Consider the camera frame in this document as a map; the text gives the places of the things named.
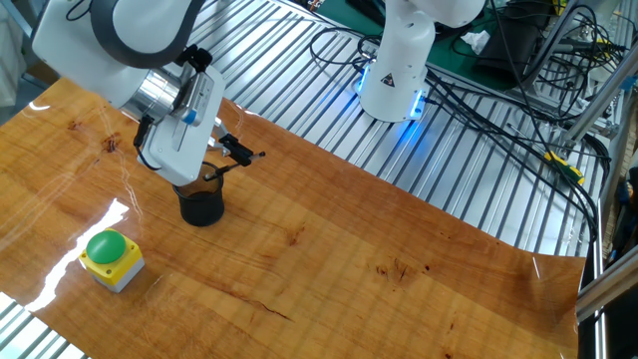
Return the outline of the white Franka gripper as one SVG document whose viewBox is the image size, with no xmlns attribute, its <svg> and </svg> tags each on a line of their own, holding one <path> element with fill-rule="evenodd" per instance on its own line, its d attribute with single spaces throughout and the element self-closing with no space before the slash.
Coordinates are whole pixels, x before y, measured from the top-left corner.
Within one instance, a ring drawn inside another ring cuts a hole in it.
<svg viewBox="0 0 638 359">
<path fill-rule="evenodd" d="M 170 77 L 165 102 L 147 112 L 151 121 L 138 147 L 138 160 L 176 186 L 198 178 L 209 148 L 242 167 L 252 163 L 254 151 L 242 145 L 218 117 L 225 81 L 214 68 L 197 73 L 187 65 L 179 78 Z"/>
</svg>

